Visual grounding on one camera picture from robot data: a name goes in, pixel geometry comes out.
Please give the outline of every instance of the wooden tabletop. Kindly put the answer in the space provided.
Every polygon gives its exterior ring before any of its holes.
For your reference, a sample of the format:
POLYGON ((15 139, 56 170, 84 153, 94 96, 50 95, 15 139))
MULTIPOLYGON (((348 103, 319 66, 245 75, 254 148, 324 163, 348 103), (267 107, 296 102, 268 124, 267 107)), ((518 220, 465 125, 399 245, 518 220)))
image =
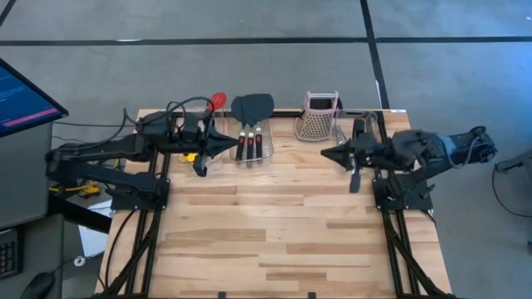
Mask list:
MULTIPOLYGON (((383 113, 389 136, 410 128, 406 113, 383 113)), ((350 194, 349 174, 319 154, 334 146, 333 141, 299 141, 293 122, 270 120, 274 154, 263 167, 239 168, 225 152, 221 167, 200 178, 172 156, 171 194, 160 222, 150 297, 212 298, 218 292, 227 292, 228 297, 304 298, 308 292, 332 298, 394 297, 382 216, 372 194, 372 171, 362 171, 361 191, 350 194)), ((352 120, 339 123, 350 136, 352 120)), ((147 167, 128 162, 126 171, 147 167)), ((108 247, 128 213, 114 216, 108 247)), ((418 211, 406 211, 405 216, 416 260, 439 288, 450 292, 434 223, 418 211)), ((131 256, 137 221, 138 212, 120 235, 110 280, 131 256)), ((140 265, 137 291, 144 261, 140 265)))

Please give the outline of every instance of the keyboard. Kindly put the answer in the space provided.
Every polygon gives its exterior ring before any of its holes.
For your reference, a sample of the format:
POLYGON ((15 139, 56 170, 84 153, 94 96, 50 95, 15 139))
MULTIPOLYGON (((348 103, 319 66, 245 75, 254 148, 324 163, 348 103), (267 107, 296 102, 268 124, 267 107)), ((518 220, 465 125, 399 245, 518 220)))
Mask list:
POLYGON ((22 230, 0 232, 0 279, 22 271, 22 230))

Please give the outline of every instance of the white paper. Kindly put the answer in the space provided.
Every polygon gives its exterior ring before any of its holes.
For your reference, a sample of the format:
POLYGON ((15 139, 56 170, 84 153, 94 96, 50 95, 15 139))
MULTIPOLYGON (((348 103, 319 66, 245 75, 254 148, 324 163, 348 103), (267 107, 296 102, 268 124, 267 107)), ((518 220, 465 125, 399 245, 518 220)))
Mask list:
MULTIPOLYGON (((111 200, 103 203, 97 203, 89 207, 93 212, 100 213, 104 216, 111 216, 111 200)), ((81 245, 85 257, 93 257, 106 250, 107 234, 93 231, 84 226, 78 225, 80 229, 81 245)))

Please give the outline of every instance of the monitor screen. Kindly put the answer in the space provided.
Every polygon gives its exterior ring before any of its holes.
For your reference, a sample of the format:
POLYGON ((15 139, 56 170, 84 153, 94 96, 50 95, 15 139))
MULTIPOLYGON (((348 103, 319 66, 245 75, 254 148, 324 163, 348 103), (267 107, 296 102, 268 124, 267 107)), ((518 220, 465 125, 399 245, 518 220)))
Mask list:
POLYGON ((67 114, 50 96, 0 60, 0 137, 67 114))

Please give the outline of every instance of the computer mouse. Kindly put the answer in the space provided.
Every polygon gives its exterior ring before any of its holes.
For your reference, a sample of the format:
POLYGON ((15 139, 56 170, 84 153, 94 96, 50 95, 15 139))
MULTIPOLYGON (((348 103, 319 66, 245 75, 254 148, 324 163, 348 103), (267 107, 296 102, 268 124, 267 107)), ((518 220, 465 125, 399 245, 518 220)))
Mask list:
POLYGON ((43 272, 37 274, 27 284, 20 299, 45 299, 50 289, 52 289, 55 280, 53 273, 43 272))

